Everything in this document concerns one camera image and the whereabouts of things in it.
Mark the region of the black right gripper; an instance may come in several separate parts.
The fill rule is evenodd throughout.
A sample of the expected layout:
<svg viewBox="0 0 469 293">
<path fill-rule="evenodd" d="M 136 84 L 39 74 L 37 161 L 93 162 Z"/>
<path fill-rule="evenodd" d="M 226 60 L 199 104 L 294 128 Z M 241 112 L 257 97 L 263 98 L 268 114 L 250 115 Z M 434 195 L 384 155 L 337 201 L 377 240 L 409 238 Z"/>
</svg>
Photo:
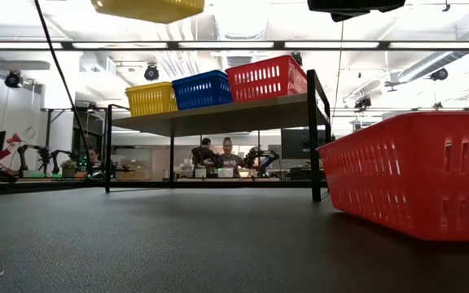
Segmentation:
<svg viewBox="0 0 469 293">
<path fill-rule="evenodd" d="M 329 13 L 334 22 L 342 22 L 372 11 L 396 10 L 405 0 L 307 0 L 307 4 L 311 11 Z"/>
</svg>

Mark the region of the red plastic basket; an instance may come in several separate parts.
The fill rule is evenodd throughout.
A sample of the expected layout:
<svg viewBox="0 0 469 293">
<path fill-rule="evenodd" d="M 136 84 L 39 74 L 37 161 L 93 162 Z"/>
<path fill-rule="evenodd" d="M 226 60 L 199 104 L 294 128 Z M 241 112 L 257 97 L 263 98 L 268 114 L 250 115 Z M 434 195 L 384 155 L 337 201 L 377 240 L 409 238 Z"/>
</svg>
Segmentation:
<svg viewBox="0 0 469 293">
<path fill-rule="evenodd" d="M 228 68 L 226 74 L 234 103 L 307 92 L 307 75 L 289 55 Z"/>
<path fill-rule="evenodd" d="M 469 112 L 394 116 L 318 152 L 335 209 L 423 240 L 469 242 Z"/>
</svg>

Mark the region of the blue plastic basket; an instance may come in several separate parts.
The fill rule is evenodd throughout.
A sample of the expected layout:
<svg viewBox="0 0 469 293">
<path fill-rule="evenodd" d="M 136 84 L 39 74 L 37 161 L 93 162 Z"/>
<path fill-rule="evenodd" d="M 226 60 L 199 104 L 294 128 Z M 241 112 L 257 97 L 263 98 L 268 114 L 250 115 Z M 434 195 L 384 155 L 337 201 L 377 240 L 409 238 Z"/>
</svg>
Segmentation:
<svg viewBox="0 0 469 293">
<path fill-rule="evenodd" d="M 233 103 L 228 76 L 220 70 L 178 79 L 172 86 L 180 111 Z"/>
</svg>

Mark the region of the yellow plastic basket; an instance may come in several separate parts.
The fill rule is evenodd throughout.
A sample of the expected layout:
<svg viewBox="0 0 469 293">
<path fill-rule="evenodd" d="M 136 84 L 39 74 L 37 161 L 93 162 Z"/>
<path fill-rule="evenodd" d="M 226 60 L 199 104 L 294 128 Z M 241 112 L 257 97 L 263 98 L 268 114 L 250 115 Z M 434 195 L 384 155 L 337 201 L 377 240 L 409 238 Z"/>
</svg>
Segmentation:
<svg viewBox="0 0 469 293">
<path fill-rule="evenodd" d="M 132 117 L 151 116 L 178 109 L 171 82 L 129 87 L 125 90 Z"/>
<path fill-rule="evenodd" d="M 90 0 L 101 14 L 170 24 L 204 10 L 204 0 Z"/>
</svg>

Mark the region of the long ceiling light strip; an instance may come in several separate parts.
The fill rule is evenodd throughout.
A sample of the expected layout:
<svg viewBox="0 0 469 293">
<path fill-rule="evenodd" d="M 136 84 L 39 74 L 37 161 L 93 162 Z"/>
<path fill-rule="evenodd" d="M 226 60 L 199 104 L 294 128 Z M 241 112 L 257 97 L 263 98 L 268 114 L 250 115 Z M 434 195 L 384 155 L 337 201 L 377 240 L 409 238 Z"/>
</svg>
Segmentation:
<svg viewBox="0 0 469 293">
<path fill-rule="evenodd" d="M 48 42 L 0 41 L 0 51 L 469 51 L 469 41 L 167 41 L 167 42 Z"/>
</svg>

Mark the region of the person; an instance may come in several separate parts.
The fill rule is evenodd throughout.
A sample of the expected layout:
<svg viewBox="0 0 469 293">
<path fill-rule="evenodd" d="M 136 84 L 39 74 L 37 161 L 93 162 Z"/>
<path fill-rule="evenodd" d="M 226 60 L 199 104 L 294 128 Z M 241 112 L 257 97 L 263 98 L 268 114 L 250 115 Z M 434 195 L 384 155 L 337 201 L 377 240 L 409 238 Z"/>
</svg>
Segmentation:
<svg viewBox="0 0 469 293">
<path fill-rule="evenodd" d="M 242 157 L 233 152 L 233 143 L 231 138 L 226 137 L 222 142 L 223 153 L 220 154 L 223 168 L 230 168 L 233 171 L 233 177 L 240 177 L 239 167 L 244 167 L 245 162 Z"/>
<path fill-rule="evenodd" d="M 217 154 L 211 149 L 211 140 L 203 138 L 201 144 L 191 150 L 193 156 L 194 170 L 205 168 L 207 174 L 214 172 L 218 163 Z"/>
<path fill-rule="evenodd" d="M 93 173 L 94 171 L 96 171 L 97 168 L 101 165 L 101 162 L 99 160 L 99 153 L 96 149 L 94 148 L 89 149 L 88 161 L 89 163 L 87 164 L 87 170 L 90 173 Z"/>
</svg>

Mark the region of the black table mat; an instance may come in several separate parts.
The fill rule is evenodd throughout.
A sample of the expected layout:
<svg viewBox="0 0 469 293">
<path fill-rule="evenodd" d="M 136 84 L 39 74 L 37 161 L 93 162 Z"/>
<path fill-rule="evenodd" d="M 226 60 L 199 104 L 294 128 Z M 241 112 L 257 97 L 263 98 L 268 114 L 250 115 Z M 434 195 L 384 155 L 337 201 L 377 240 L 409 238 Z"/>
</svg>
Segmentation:
<svg viewBox="0 0 469 293">
<path fill-rule="evenodd" d="M 469 293 L 469 243 L 410 238 L 308 190 L 0 195 L 0 292 Z"/>
</svg>

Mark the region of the small potted plant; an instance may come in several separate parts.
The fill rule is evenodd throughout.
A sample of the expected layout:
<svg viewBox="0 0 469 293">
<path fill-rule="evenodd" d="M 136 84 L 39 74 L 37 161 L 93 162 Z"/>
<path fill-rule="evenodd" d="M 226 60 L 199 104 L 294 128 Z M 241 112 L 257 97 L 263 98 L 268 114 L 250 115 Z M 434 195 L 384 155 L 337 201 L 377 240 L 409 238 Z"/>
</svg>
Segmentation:
<svg viewBox="0 0 469 293">
<path fill-rule="evenodd" d="M 77 162 L 73 160 L 65 160 L 61 164 L 62 177 L 64 178 L 73 178 L 77 171 Z"/>
</svg>

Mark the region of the silver ceiling duct pipe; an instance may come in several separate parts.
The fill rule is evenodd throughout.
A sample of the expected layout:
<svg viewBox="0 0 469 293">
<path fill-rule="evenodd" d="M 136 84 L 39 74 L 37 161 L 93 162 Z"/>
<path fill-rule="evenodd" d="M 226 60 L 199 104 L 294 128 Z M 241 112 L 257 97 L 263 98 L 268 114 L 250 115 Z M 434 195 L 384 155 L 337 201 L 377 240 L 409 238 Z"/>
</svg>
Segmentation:
<svg viewBox="0 0 469 293">
<path fill-rule="evenodd" d="M 469 32 L 458 38 L 459 41 L 469 41 Z M 461 59 L 469 54 L 469 50 L 438 51 L 419 60 L 407 69 L 391 75 L 391 81 L 385 81 L 385 87 L 394 87 L 415 81 L 421 77 L 427 77 L 434 72 L 439 72 L 446 65 Z"/>
</svg>

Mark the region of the black wall screen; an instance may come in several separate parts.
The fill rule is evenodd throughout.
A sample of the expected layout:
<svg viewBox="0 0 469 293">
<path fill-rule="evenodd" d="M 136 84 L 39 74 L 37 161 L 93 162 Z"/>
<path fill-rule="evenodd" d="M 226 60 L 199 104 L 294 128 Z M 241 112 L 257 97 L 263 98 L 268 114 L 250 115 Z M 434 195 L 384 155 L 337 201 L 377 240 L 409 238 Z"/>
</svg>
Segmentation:
<svg viewBox="0 0 469 293">
<path fill-rule="evenodd" d="M 282 129 L 281 149 L 282 157 L 286 160 L 309 160 L 309 131 L 307 129 Z"/>
</svg>

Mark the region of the wooden shelf with black frame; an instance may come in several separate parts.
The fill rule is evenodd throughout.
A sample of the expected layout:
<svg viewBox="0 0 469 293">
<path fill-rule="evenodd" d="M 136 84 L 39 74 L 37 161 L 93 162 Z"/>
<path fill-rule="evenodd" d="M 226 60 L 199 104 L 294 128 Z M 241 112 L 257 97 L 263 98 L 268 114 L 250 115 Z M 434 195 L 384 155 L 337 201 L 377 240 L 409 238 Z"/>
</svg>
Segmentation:
<svg viewBox="0 0 469 293">
<path fill-rule="evenodd" d="M 307 71 L 307 92 L 304 94 L 115 120 L 112 118 L 113 107 L 112 104 L 107 107 L 106 167 L 111 167 L 112 127 L 153 133 L 170 139 L 168 179 L 170 182 L 176 181 L 174 174 L 176 137 L 306 126 L 310 140 L 312 200 L 314 202 L 322 200 L 321 189 L 325 185 L 321 182 L 319 170 L 318 126 L 325 126 L 325 141 L 330 142 L 331 105 L 313 69 Z"/>
</svg>

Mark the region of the black metal table frame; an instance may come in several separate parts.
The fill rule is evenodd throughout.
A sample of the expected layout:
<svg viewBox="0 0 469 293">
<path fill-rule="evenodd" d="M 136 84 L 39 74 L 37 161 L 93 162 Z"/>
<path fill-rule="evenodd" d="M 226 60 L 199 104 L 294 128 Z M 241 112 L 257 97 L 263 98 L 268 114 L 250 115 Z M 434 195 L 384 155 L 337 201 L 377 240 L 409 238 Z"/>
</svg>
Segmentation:
<svg viewBox="0 0 469 293">
<path fill-rule="evenodd" d="M 93 180 L 54 180 L 54 181 L 18 181 L 15 183 L 0 182 L 0 195 L 33 193 L 54 190 L 71 190 L 81 188 L 134 188 L 134 189 L 222 189 L 222 188 L 312 188 L 311 181 L 276 181 L 274 178 L 255 180 L 242 179 L 208 179 L 180 181 L 93 181 Z"/>
</svg>

